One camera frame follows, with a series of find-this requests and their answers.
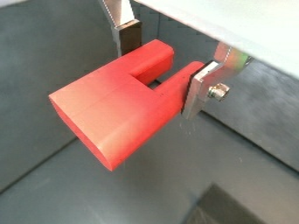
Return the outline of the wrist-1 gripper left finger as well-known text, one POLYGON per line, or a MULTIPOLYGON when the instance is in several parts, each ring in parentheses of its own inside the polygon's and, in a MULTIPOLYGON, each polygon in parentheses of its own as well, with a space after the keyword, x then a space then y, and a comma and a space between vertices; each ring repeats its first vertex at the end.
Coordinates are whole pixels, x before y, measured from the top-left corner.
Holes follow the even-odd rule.
POLYGON ((111 24, 118 56, 142 46, 142 22, 136 19, 130 0, 98 0, 111 24))

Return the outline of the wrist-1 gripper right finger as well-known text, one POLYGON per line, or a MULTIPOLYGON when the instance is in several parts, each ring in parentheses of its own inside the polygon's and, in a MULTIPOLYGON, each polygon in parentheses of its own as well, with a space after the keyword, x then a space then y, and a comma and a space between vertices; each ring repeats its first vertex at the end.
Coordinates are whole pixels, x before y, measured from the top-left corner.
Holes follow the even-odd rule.
POLYGON ((191 120, 203 110, 210 98, 224 100, 230 87, 224 80, 236 76, 247 67, 252 57, 239 49, 219 42, 214 59, 191 76, 182 116, 191 120))

